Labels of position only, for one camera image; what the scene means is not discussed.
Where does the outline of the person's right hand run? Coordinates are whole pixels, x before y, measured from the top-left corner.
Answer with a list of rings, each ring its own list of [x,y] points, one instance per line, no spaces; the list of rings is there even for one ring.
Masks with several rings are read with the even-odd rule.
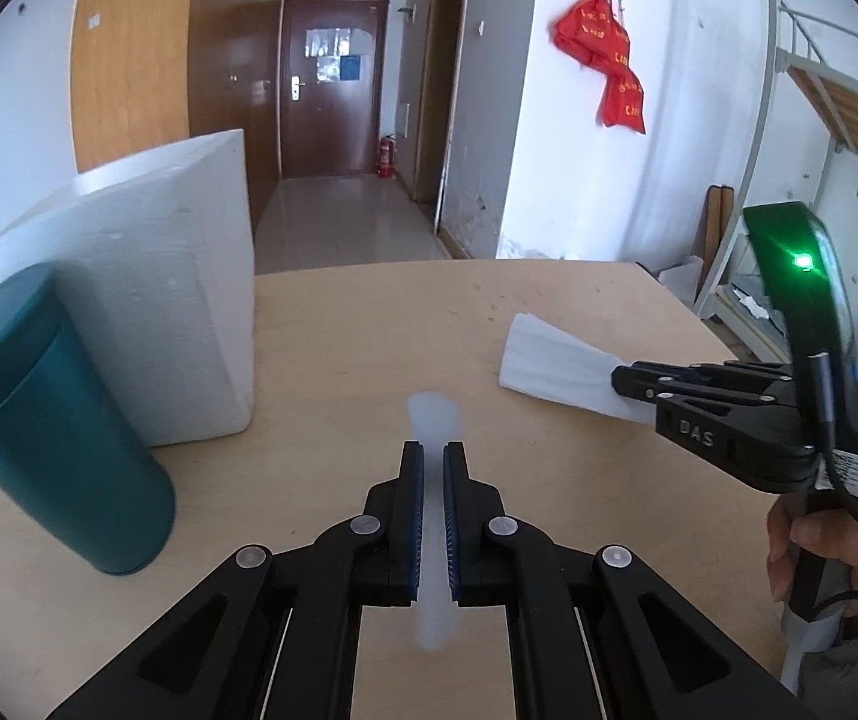
[[[852,589],[858,590],[858,525],[843,511],[826,511],[806,517],[793,518],[781,497],[777,497],[767,514],[767,578],[772,600],[787,600],[792,589],[795,561],[790,546],[799,546],[816,556],[844,562],[850,567]],[[845,622],[858,635],[858,600],[850,601],[845,608]]]

